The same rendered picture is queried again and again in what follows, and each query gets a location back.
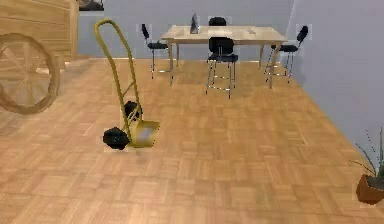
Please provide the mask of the houseplant in brown pot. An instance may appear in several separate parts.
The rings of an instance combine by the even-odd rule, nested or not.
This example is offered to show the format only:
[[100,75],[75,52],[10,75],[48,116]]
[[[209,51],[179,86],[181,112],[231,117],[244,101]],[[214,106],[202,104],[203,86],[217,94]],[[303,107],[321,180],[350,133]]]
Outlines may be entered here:
[[355,163],[363,167],[368,174],[362,174],[356,187],[356,196],[359,202],[368,205],[376,205],[384,200],[384,132],[383,128],[379,131],[379,149],[376,150],[371,147],[371,150],[379,155],[376,157],[377,164],[372,162],[372,159],[366,152],[366,150],[356,143],[356,146],[363,152],[367,159],[370,168],[360,163],[359,161],[352,160]]

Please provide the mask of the light wooden table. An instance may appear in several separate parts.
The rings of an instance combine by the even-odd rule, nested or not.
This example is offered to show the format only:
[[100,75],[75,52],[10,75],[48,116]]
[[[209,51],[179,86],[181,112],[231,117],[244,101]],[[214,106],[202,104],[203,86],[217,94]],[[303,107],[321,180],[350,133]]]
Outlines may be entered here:
[[277,53],[287,38],[272,27],[256,27],[244,25],[230,26],[200,26],[197,34],[190,33],[187,25],[172,25],[161,36],[168,46],[169,85],[173,84],[174,65],[179,63],[179,46],[181,44],[208,44],[211,37],[228,37],[235,45],[259,45],[259,55],[263,54],[266,45],[275,45],[273,51],[271,72],[268,75],[269,88],[272,88],[272,74],[276,64]]

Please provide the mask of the dark framed wall picture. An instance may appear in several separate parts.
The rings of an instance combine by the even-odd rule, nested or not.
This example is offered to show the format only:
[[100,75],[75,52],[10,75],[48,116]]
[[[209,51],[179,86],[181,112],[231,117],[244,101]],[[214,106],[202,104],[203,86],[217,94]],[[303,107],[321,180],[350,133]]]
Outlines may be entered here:
[[103,0],[78,0],[80,11],[103,11]]

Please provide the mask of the yellow hand truck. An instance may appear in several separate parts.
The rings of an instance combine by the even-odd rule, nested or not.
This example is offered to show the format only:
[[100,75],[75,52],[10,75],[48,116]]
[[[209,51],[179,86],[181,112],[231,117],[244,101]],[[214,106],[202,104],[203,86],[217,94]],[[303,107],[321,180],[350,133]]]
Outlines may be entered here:
[[[110,24],[125,47],[132,80],[125,90],[122,89],[116,63],[111,56],[101,36],[100,27]],[[130,46],[119,26],[112,19],[101,19],[94,25],[95,38],[106,56],[113,74],[113,81],[117,91],[123,126],[107,129],[103,133],[103,143],[113,150],[124,150],[127,146],[134,148],[149,148],[155,143],[160,123],[143,119],[143,109],[139,98],[136,73]]]

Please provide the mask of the wooden cart with wheel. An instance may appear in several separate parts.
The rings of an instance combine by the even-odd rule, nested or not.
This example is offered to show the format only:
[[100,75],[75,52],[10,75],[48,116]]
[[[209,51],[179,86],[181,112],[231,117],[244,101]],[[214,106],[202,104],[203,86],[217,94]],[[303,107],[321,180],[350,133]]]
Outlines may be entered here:
[[29,115],[55,101],[77,59],[79,0],[0,0],[0,107]]

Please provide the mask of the grey pointed vase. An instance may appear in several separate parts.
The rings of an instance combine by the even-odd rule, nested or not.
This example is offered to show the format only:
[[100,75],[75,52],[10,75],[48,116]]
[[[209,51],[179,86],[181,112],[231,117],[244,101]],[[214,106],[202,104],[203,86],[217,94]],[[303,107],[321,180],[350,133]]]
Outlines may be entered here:
[[194,13],[192,18],[191,18],[190,33],[191,34],[198,34],[199,33],[198,16],[196,13]]

